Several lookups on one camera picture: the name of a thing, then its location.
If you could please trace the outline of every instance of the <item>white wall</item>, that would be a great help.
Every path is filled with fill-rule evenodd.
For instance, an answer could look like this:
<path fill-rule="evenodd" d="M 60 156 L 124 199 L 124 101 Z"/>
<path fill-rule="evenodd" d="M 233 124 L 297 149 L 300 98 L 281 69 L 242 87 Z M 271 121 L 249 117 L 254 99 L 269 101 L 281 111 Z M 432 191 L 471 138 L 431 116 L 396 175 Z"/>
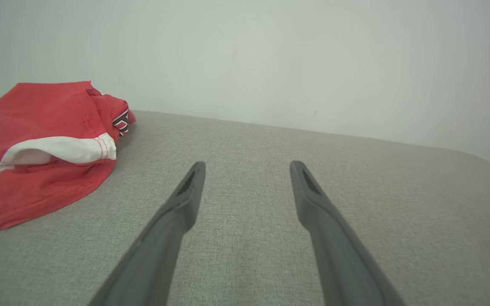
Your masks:
<path fill-rule="evenodd" d="M 490 0 L 0 0 L 0 96 L 83 79 L 137 110 L 490 161 Z"/>

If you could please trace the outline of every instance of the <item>red fabric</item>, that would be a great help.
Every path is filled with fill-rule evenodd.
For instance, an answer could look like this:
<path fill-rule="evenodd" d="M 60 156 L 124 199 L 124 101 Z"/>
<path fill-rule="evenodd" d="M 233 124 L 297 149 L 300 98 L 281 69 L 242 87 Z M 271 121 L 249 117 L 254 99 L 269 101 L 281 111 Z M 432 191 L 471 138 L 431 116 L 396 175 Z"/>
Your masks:
<path fill-rule="evenodd" d="M 90 82 L 20 83 L 0 98 L 0 161 L 12 145 L 29 139 L 95 138 L 107 132 L 116 144 L 120 133 L 113 120 L 126 110 L 124 100 L 101 95 Z M 133 113 L 126 114 L 133 123 Z M 0 229 L 84 197 L 109 176 L 115 163 L 105 158 L 73 164 L 52 157 L 45 164 L 16 165 L 0 172 Z"/>

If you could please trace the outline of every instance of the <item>gray surface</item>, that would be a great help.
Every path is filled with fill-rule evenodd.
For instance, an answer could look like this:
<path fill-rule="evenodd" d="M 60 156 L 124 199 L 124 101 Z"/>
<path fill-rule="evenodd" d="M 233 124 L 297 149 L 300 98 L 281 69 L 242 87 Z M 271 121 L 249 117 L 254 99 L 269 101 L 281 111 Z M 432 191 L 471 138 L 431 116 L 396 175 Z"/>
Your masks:
<path fill-rule="evenodd" d="M 321 304 L 300 159 L 410 305 L 490 305 L 490 164 L 443 149 L 136 112 L 84 199 L 0 231 L 0 304 L 86 304 L 195 161 L 207 175 L 170 304 Z"/>

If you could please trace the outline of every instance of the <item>folded clothing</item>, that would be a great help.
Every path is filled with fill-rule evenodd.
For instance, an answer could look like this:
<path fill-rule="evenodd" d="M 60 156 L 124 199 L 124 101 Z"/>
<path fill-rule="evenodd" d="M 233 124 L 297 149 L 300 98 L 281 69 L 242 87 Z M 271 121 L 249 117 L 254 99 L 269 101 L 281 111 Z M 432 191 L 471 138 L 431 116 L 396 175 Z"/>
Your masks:
<path fill-rule="evenodd" d="M 0 98 L 0 229 L 95 190 L 135 122 L 128 103 L 90 82 L 20 83 Z"/>

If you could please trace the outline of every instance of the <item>white fabric trim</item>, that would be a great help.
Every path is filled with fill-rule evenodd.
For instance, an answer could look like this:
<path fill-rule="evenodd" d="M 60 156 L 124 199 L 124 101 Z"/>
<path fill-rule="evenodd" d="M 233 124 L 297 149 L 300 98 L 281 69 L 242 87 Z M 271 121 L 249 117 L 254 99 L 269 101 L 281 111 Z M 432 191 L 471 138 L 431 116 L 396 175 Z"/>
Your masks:
<path fill-rule="evenodd" d="M 17 164 L 44 164 L 51 156 L 76 164 L 98 159 L 117 159 L 113 138 L 103 133 L 95 138 L 53 136 L 30 139 L 10 147 L 0 161 L 0 172 L 14 169 Z"/>

